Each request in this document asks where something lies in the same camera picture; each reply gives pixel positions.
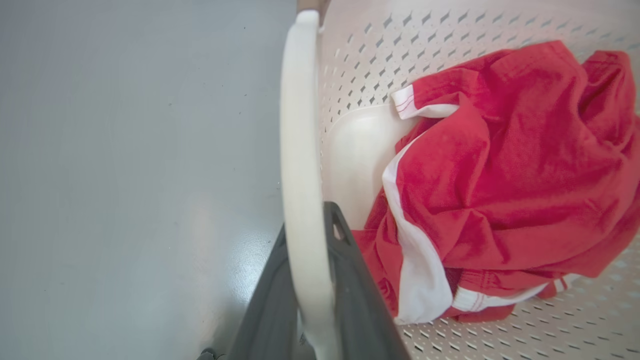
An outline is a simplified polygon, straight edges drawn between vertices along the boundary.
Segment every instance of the white stripe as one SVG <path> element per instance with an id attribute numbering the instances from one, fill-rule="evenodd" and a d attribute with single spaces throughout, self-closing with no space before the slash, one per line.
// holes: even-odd
<path id="1" fill-rule="evenodd" d="M 392 93 L 391 98 L 396 104 L 396 111 L 400 119 L 403 120 L 416 116 L 443 119 L 460 108 L 460 106 L 453 104 L 432 104 L 417 109 L 413 98 L 413 85 Z"/>
<path id="2" fill-rule="evenodd" d="M 382 185 L 389 209 L 396 220 L 398 242 L 403 253 L 398 315 L 395 319 L 398 324 L 432 321 L 442 315 L 453 300 L 444 267 L 431 239 L 404 218 L 396 184 L 398 163 L 419 138 L 396 154 L 382 174 Z"/>
<path id="3" fill-rule="evenodd" d="M 452 306 L 462 311 L 478 312 L 487 307 L 512 305 L 535 296 L 546 286 L 547 284 L 542 284 L 508 297 L 489 296 L 477 291 L 458 287 Z"/>

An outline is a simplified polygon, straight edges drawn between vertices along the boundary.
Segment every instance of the white laundry basket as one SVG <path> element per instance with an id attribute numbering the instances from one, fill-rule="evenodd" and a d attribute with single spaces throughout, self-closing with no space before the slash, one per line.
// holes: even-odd
<path id="1" fill-rule="evenodd" d="M 281 156 L 285 228 L 296 296 L 319 359 L 335 359 L 333 287 L 322 201 L 361 229 L 400 121 L 389 93 L 504 48 L 560 39 L 584 61 L 628 52 L 640 80 L 640 1 L 333 0 L 298 15 L 283 64 Z M 640 359 L 640 241 L 598 279 L 531 299 L 499 322 L 399 328 L 415 359 Z"/>

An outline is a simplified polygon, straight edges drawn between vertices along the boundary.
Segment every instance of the floor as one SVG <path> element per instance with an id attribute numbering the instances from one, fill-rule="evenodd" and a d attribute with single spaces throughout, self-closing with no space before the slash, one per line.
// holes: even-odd
<path id="1" fill-rule="evenodd" d="M 0 359 L 228 348 L 282 225 L 294 0 L 0 3 Z"/>

